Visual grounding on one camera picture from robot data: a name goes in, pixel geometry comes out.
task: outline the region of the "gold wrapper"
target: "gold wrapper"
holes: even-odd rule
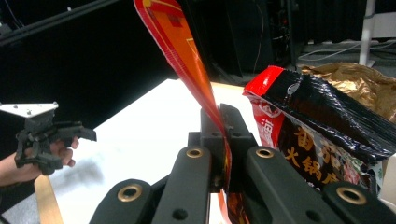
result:
[[[396,78],[356,63],[304,65],[302,73],[326,79],[338,90],[396,123]]]

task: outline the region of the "red and black food package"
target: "red and black food package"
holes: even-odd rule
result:
[[[316,189],[348,181],[378,194],[396,125],[320,77],[270,66],[245,87],[263,146],[281,151]]]

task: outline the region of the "white plastic mount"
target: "white plastic mount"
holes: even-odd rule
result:
[[[52,104],[7,104],[0,103],[0,111],[18,115],[24,118],[32,118],[47,111],[58,108],[56,102]]]

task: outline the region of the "orange wrapper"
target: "orange wrapper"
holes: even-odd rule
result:
[[[231,172],[231,150],[225,138],[224,124],[209,77],[181,6],[176,0],[134,0],[134,5],[168,63],[223,133],[226,147],[225,190],[227,191]],[[219,195],[219,202],[222,210],[225,209],[226,203],[222,195]]]

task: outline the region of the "white tabletop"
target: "white tabletop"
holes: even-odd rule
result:
[[[239,109],[259,143],[243,89],[213,84],[213,91],[217,104]],[[98,126],[97,142],[81,139],[74,154],[76,166],[49,177],[64,223],[88,223],[108,191],[122,180],[152,185],[169,175],[189,132],[200,131],[200,109],[183,82],[167,79]]]

